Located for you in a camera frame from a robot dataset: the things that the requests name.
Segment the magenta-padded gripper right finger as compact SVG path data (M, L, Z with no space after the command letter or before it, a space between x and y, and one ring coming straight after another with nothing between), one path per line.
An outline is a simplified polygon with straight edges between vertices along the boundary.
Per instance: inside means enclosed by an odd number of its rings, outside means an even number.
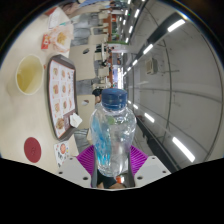
M156 156L148 156L132 146L129 154L128 177L131 187L143 187L171 172Z

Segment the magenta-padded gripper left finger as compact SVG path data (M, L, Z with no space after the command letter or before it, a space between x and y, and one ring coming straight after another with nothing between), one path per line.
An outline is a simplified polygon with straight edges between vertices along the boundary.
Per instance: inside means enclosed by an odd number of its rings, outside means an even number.
M68 157L58 169L57 175L84 188L97 186L97 167L94 147L89 146L78 156Z

